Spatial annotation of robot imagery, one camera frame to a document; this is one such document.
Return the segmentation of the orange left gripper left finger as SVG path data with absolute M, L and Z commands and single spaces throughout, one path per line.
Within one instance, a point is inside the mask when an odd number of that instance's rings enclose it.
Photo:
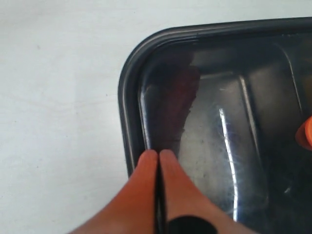
M 153 234 L 156 231 L 158 154 L 146 150 L 118 194 L 73 234 Z

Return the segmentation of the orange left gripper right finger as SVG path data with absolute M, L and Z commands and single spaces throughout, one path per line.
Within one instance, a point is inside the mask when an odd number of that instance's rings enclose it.
M 166 200 L 166 221 L 195 217 L 212 224 L 218 234 L 245 234 L 246 227 L 235 222 L 214 205 L 192 183 L 175 154 L 162 150 L 159 155 Z

